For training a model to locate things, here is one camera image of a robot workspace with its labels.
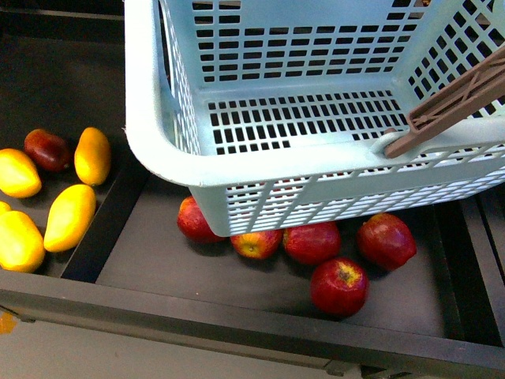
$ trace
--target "basket handle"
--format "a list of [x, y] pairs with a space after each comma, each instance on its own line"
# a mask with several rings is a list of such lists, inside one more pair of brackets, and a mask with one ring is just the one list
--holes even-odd
[[466, 71], [408, 115], [407, 135], [384, 149], [396, 158], [505, 95], [505, 47]]

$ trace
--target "apple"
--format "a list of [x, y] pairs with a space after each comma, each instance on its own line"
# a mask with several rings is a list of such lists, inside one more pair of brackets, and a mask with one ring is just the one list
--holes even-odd
[[263, 260], [270, 257], [282, 241], [283, 230], [254, 231], [243, 235], [232, 235], [231, 244], [243, 257]]
[[357, 313], [368, 297], [368, 277], [356, 262], [345, 257], [325, 261], [310, 280], [312, 304], [325, 313], [348, 317]]
[[188, 196], [182, 201], [177, 216], [177, 226], [183, 235], [197, 243], [213, 243], [226, 239], [211, 230], [193, 196]]
[[320, 265], [340, 252], [341, 238], [334, 222], [288, 227], [282, 245], [286, 253], [303, 265]]
[[409, 227], [390, 213], [372, 216], [361, 225], [356, 240], [361, 255], [387, 271], [402, 267], [417, 252]]
[[46, 171], [63, 171], [72, 163], [73, 154], [66, 141], [44, 129], [32, 130], [24, 139], [24, 152]]

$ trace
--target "gray tray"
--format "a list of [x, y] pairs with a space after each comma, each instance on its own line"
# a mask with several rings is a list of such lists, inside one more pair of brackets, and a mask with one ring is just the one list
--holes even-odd
[[[35, 274], [0, 271], [2, 309], [25, 321], [321, 368], [344, 361], [396, 377], [505, 377], [503, 253], [499, 239], [490, 238], [503, 229], [503, 214], [496, 216], [500, 223], [488, 221], [493, 203], [485, 196], [398, 212], [419, 253], [390, 274], [356, 254], [363, 219], [340, 222], [342, 255], [360, 261], [372, 283], [363, 310], [337, 320], [309, 301], [312, 268], [283, 251], [251, 262], [229, 242], [197, 246], [179, 233], [175, 216], [187, 189], [151, 176], [122, 132], [121, 44], [4, 36], [0, 62], [3, 144], [22, 146], [35, 127], [75, 143], [79, 130], [94, 125], [114, 150], [110, 179], [97, 189], [99, 209], [80, 245], [48, 254]], [[40, 195], [13, 204], [41, 230], [52, 199], [77, 177], [70, 171], [43, 179]]]

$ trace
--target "apple stem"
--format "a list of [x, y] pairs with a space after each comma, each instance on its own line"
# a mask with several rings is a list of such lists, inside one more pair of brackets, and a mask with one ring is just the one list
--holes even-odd
[[347, 272], [347, 271], [340, 271], [339, 272], [339, 277], [340, 279], [342, 279], [343, 281], [347, 282], [350, 278], [351, 278], [351, 275]]

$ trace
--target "shopping basket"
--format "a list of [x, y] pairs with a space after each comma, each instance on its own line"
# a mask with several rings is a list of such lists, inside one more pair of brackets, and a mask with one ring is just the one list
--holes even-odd
[[462, 199], [505, 180], [503, 96], [387, 150], [504, 20], [493, 0], [125, 0], [128, 142], [223, 236]]

